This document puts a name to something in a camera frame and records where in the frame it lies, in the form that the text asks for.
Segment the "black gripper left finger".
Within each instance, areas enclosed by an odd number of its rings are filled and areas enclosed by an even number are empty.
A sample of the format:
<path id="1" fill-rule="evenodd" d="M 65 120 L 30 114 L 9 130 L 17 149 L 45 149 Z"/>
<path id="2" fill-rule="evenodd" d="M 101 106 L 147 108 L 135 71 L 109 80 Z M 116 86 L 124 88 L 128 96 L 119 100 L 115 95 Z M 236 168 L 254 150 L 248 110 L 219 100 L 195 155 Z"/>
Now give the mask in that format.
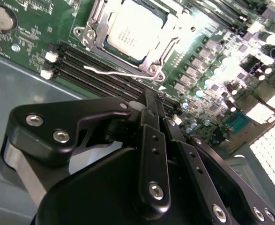
<path id="1" fill-rule="evenodd" d="M 156 95 L 146 90 L 135 102 L 105 97 L 14 108 L 1 173 L 21 183 L 39 208 L 54 185 L 119 149 L 166 151 Z"/>

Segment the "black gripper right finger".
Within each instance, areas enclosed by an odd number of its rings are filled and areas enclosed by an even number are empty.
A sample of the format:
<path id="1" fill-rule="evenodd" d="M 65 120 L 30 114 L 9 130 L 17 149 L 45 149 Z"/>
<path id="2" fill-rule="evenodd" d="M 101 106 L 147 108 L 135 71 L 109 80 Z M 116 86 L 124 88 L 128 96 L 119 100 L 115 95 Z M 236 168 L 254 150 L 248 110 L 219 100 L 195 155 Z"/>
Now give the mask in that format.
<path id="1" fill-rule="evenodd" d="M 175 157 L 182 188 L 195 192 L 194 202 L 209 225 L 275 225 L 275 211 L 208 144 L 198 136 L 185 138 L 179 126 L 165 116 L 164 96 L 156 95 L 167 153 Z"/>

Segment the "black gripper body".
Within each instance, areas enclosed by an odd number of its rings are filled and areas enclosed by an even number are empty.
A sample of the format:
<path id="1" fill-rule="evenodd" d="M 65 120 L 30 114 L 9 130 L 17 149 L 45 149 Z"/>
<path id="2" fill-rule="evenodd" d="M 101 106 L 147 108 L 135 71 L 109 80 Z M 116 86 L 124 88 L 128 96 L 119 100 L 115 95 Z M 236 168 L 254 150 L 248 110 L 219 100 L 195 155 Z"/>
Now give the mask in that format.
<path id="1" fill-rule="evenodd" d="M 164 147 L 119 149 L 54 185 L 37 225 L 210 225 L 187 173 Z"/>

